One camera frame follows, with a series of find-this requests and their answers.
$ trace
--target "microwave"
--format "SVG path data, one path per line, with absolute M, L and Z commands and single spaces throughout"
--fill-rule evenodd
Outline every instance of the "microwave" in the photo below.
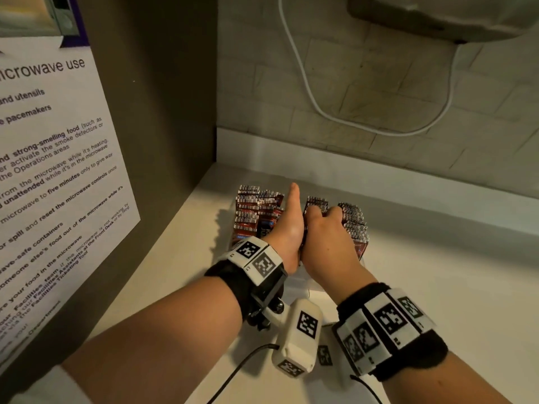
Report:
M 78 34 L 70 0 L 0 0 L 0 38 Z

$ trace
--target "tiled wall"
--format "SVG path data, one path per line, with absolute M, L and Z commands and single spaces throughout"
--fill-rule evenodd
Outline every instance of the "tiled wall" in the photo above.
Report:
M 285 0 L 321 108 L 408 131 L 441 109 L 454 46 L 352 18 L 347 0 Z M 315 113 L 277 0 L 219 0 L 218 125 L 539 198 L 539 28 L 463 47 L 453 107 L 384 137 Z

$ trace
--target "wristband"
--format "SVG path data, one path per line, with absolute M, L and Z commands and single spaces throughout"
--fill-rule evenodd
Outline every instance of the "wristband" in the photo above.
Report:
M 338 307 L 333 332 L 354 373 L 379 381 L 405 367 L 431 368 L 447 356 L 434 322 L 400 289 L 372 283 Z
M 256 237 L 240 241 L 219 259 L 205 276 L 218 276 L 228 285 L 244 320 L 266 309 L 288 276 L 277 252 Z

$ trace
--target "hand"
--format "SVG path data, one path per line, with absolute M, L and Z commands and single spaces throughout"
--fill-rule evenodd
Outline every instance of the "hand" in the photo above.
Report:
M 295 273 L 300 264 L 299 249 L 303 240 L 303 228 L 300 188 L 296 183 L 292 183 L 286 199 L 285 212 L 273 230 L 263 238 L 282 258 L 289 275 Z
M 316 206 L 307 209 L 307 239 L 301 260 L 307 273 L 336 304 L 369 283 L 377 282 L 357 258 L 354 241 L 342 226 L 342 210 L 333 207 L 327 217 Z

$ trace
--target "white countertop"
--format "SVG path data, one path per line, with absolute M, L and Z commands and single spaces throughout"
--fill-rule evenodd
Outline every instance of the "white countertop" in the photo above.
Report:
M 212 265 L 227 248 L 234 195 L 242 183 L 286 191 L 290 181 L 214 164 L 91 337 L 201 276 Z M 362 207 L 370 226 L 367 266 L 377 278 L 405 289 L 435 320 L 450 349 L 514 404 L 536 401 L 539 270 L 533 264 L 536 252 L 529 249 L 529 244 L 539 244 L 535 237 L 298 183 L 304 200 L 307 195 L 324 196 L 331 204 L 342 200 Z M 206 403 L 239 361 L 274 336 L 275 331 L 259 333 L 244 326 L 188 402 Z M 269 352 L 253 358 L 217 402 L 375 402 L 359 385 L 334 393 L 320 380 L 289 379 L 273 368 L 269 358 Z M 373 378 L 367 381 L 388 402 L 381 385 Z

